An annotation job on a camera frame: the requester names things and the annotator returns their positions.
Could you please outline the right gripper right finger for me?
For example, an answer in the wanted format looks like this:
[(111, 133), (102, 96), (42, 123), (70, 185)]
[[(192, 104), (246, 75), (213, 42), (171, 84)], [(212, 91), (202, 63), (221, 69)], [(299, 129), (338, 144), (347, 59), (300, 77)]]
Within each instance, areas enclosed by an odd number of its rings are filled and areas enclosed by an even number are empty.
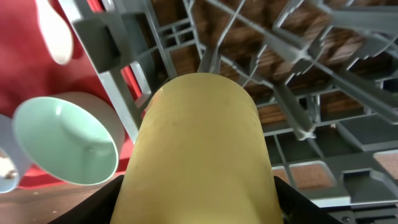
[(274, 176), (274, 182), (284, 224), (341, 223), (279, 177)]

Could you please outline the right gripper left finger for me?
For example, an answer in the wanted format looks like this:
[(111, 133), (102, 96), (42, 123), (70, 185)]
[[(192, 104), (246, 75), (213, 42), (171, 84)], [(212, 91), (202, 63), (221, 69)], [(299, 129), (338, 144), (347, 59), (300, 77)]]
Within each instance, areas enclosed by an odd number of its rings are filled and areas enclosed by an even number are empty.
[(123, 178), (116, 177), (49, 224), (110, 224)]

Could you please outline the mint green bowl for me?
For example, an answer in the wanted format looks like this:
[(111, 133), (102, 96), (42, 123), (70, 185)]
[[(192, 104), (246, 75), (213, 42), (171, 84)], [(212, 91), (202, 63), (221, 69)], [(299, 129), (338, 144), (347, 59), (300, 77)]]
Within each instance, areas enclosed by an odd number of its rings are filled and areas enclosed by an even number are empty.
[(110, 179), (125, 140), (115, 110), (97, 96), (78, 91), (24, 101), (14, 112), (12, 127), (35, 165), (77, 185)]

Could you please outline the yellow plastic cup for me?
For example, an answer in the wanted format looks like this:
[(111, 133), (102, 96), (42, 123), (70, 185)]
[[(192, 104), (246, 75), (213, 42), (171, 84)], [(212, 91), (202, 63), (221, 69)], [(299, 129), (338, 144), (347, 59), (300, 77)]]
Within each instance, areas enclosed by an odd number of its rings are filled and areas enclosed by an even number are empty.
[(229, 78), (191, 73), (150, 101), (112, 223), (281, 223), (252, 98)]

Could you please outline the blue bowl with food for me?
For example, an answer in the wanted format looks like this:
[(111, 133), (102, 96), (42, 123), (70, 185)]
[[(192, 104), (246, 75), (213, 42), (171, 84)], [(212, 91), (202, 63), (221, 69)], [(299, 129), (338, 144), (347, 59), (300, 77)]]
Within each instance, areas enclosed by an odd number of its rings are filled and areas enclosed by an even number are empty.
[(1, 115), (1, 193), (14, 190), (32, 161), (19, 147), (12, 128), (12, 119)]

